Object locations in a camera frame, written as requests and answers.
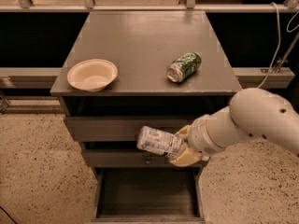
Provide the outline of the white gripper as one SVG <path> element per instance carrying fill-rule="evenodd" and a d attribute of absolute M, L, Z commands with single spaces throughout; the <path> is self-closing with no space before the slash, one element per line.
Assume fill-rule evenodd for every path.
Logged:
<path fill-rule="evenodd" d="M 199 162 L 203 157 L 212 157 L 224 148 L 219 147 L 208 134 L 206 123 L 209 115 L 195 119 L 191 126 L 185 125 L 175 133 L 175 136 L 188 140 L 177 156 L 169 161 L 177 167 L 191 166 Z"/>

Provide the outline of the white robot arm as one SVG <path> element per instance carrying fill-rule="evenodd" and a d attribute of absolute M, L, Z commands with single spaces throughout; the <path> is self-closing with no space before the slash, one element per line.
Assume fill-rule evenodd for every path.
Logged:
<path fill-rule="evenodd" d="M 190 166 L 227 147 L 263 138 L 299 154 L 299 115 L 285 98 L 249 88 L 236 93 L 228 106 L 195 119 L 178 131 L 185 144 L 170 162 Z"/>

